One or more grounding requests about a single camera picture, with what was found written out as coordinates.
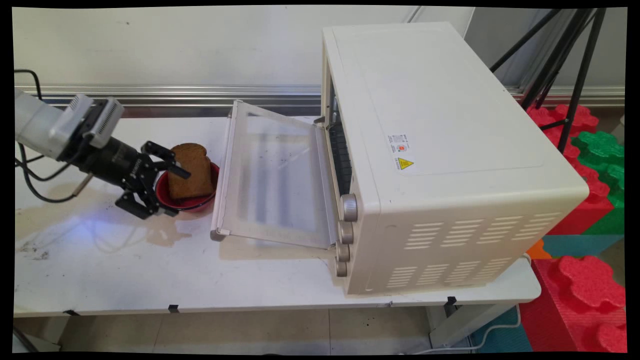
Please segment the table leg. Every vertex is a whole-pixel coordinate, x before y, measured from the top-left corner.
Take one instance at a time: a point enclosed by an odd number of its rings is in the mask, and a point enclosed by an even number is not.
[[[431,345],[433,348],[450,347],[513,306],[515,304],[463,305],[448,318],[442,320],[439,316],[440,323],[438,317],[434,324],[429,319]]]

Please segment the oven door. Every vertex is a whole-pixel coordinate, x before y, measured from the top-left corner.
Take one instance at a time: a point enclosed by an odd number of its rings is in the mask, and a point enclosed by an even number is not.
[[[324,129],[235,101],[211,238],[242,236],[327,249],[337,238]]]

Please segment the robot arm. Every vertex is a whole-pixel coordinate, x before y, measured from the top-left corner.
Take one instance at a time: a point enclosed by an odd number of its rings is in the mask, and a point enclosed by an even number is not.
[[[169,149],[147,142],[138,152],[111,137],[124,112],[124,107],[116,99],[109,97],[94,101],[79,94],[62,111],[20,90],[14,90],[14,93],[15,140],[44,156],[74,165],[87,173],[87,178],[76,192],[95,176],[121,187],[124,194],[115,204],[139,218],[146,219],[162,213],[177,215],[177,210],[158,201],[153,189],[154,181],[162,170],[184,179],[191,174],[180,168],[175,161],[175,154]],[[162,161],[154,162],[150,155]],[[25,180],[30,185],[24,157],[19,165],[23,167]]]

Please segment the white wall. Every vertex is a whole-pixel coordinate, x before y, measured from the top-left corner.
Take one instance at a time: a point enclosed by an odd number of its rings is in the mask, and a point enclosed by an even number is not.
[[[522,38],[548,9],[476,8],[465,40],[487,66],[493,65],[511,46]],[[519,86],[522,75],[531,66],[550,31],[558,31],[557,20],[551,20],[538,34],[503,64],[495,75],[505,86]],[[573,86],[589,37],[589,25],[573,46],[554,86]],[[585,86],[624,86],[627,56],[627,8],[608,8],[598,42],[589,66]]]
[[[575,84],[590,31],[591,25],[576,40],[571,53],[558,74],[555,85],[573,86]],[[584,85],[625,86],[626,66],[627,8],[608,8],[600,28],[598,42],[595,49],[593,49],[593,57],[589,64],[589,72]]]
[[[13,8],[13,60],[44,85],[319,85],[323,27],[406,22],[414,9]],[[472,13],[472,7],[423,6],[413,21],[446,20],[464,34]]]

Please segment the oven knob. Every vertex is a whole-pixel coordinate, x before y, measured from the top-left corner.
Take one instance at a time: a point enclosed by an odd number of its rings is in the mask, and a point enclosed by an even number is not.
[[[335,258],[335,275],[337,277],[347,276],[347,263],[341,263],[338,258]]]
[[[338,261],[346,263],[349,261],[349,245],[341,244],[339,241],[335,243],[335,252],[338,254]]]
[[[353,222],[358,220],[358,205],[356,204],[355,194],[345,194],[340,197],[342,201],[342,219],[344,221]]]
[[[350,222],[340,221],[338,228],[340,229],[340,242],[351,245],[353,243],[353,225]]]

